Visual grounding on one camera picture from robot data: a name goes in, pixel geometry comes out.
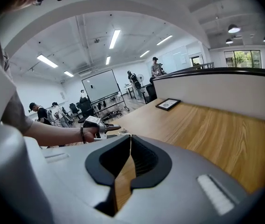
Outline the black framed picture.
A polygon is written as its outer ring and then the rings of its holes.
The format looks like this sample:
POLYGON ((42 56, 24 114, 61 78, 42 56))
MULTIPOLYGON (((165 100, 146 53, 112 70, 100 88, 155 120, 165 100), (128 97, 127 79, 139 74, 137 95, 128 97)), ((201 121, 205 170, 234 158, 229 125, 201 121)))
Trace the black framed picture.
POLYGON ((177 104, 179 104, 181 101, 178 99, 172 99, 172 98, 168 98, 164 101, 162 101, 161 103, 157 104, 155 107, 165 110, 165 111, 169 111, 171 110, 173 107, 175 107, 177 104))

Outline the black office chair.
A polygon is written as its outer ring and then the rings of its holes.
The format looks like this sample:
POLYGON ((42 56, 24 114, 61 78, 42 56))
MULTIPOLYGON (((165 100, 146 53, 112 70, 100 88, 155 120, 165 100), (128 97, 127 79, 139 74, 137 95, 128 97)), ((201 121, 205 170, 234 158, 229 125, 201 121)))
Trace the black office chair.
POLYGON ((79 116, 80 111, 78 110, 78 108, 76 107, 74 103, 70 104, 70 110, 72 111, 72 114, 74 117, 77 117, 78 119, 80 119, 80 116, 79 116))
POLYGON ((146 86, 146 91, 148 93, 148 96, 146 98, 146 101, 148 103, 152 102, 153 100, 157 99, 157 95, 156 95, 156 90, 153 84, 147 85, 146 86))
POLYGON ((84 121, 89 116, 94 116, 94 110, 90 104, 90 101, 87 98, 80 98, 80 101, 76 104, 77 108, 82 112, 82 118, 78 121, 80 124, 84 123, 84 121))

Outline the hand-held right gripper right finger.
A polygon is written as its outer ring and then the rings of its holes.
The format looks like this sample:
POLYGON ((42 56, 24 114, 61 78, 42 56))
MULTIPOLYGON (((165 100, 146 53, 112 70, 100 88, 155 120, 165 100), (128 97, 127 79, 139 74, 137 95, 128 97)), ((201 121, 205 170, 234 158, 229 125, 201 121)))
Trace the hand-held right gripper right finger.
POLYGON ((249 194, 196 152, 133 135, 136 177, 116 220, 129 224, 245 224, 263 194, 249 194))

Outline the wooden table with white legs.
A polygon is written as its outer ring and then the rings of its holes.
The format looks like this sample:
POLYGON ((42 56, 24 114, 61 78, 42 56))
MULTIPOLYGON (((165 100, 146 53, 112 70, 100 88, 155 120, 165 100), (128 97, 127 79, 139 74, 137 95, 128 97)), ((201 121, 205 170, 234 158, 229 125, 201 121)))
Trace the wooden table with white legs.
POLYGON ((248 192, 265 187, 265 121, 179 103, 169 111, 155 100, 113 121, 140 135, 204 156, 248 192))

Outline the white partition with black rail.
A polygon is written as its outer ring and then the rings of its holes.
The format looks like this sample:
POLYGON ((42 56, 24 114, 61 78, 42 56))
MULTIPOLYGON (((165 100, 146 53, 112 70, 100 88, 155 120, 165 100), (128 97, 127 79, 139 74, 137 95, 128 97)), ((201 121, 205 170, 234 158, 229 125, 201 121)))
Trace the white partition with black rail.
POLYGON ((265 69, 211 68, 153 80, 157 97, 265 120, 265 69))

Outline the large glass window front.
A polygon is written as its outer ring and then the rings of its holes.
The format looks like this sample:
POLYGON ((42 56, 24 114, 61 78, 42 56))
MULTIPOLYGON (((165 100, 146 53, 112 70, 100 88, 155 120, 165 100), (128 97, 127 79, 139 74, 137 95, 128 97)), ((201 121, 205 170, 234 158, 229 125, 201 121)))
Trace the large glass window front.
POLYGON ((224 52, 227 67, 261 68, 260 50, 236 50, 224 52))

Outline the metal stair railing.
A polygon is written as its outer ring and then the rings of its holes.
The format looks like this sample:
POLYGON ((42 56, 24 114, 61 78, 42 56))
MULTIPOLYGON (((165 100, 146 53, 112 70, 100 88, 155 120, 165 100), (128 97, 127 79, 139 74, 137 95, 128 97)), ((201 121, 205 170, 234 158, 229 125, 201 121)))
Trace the metal stair railing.
POLYGON ((195 66, 190 67, 191 70, 202 70, 202 69, 213 69, 214 63, 204 63, 204 64, 196 64, 195 66))

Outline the person's left hand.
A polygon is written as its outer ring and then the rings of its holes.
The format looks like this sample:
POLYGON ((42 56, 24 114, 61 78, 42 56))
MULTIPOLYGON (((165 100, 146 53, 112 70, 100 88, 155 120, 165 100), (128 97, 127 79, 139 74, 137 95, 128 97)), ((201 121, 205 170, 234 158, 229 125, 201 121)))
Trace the person's left hand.
POLYGON ((84 127, 83 133, 85 141, 87 143, 93 142, 97 132, 98 132, 98 127, 84 127))

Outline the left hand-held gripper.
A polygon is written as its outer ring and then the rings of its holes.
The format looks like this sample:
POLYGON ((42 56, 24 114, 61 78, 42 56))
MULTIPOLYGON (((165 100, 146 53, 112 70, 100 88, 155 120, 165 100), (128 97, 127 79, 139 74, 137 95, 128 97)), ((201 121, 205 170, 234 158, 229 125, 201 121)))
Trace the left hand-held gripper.
POLYGON ((89 116, 83 124, 83 131, 91 132, 95 141, 107 139, 106 133, 119 130, 120 125, 104 123, 100 118, 89 116))

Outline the rolling whiteboard with black frame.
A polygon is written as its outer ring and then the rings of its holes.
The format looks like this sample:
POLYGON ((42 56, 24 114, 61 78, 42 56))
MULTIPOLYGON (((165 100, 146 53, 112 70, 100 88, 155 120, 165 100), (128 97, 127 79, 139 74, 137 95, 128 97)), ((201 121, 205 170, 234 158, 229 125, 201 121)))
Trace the rolling whiteboard with black frame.
POLYGON ((96 117, 102 111, 124 103, 128 111, 121 89, 113 70, 107 70, 89 78, 82 79, 88 100, 96 117))

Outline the black standing fan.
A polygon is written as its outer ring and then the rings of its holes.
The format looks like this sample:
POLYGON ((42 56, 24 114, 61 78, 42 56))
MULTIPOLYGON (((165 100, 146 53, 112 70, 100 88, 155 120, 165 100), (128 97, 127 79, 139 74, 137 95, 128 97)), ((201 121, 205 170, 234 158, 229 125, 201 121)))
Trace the black standing fan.
POLYGON ((143 91, 143 87, 144 87, 144 85, 143 85, 144 76, 142 74, 138 74, 137 75, 137 78, 138 78, 138 80, 140 82, 140 85, 141 85, 141 89, 140 90, 143 91))

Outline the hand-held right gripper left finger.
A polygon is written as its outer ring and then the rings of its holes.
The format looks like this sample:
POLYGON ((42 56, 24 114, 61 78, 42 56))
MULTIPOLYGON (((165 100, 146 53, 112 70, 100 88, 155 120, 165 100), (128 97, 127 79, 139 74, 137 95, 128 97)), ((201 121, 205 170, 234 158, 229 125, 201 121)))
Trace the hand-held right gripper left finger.
POLYGON ((128 224, 115 218, 115 179, 130 154, 130 137, 41 149, 25 138, 28 174, 33 177, 29 224, 128 224))

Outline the person's left forearm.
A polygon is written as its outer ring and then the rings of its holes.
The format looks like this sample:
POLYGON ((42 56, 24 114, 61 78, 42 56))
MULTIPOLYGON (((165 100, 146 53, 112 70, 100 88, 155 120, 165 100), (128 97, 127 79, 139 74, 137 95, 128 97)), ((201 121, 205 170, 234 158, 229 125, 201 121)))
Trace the person's left forearm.
POLYGON ((79 128, 65 128, 34 121, 24 133, 25 137, 33 138, 41 147, 61 146, 83 142, 79 128))

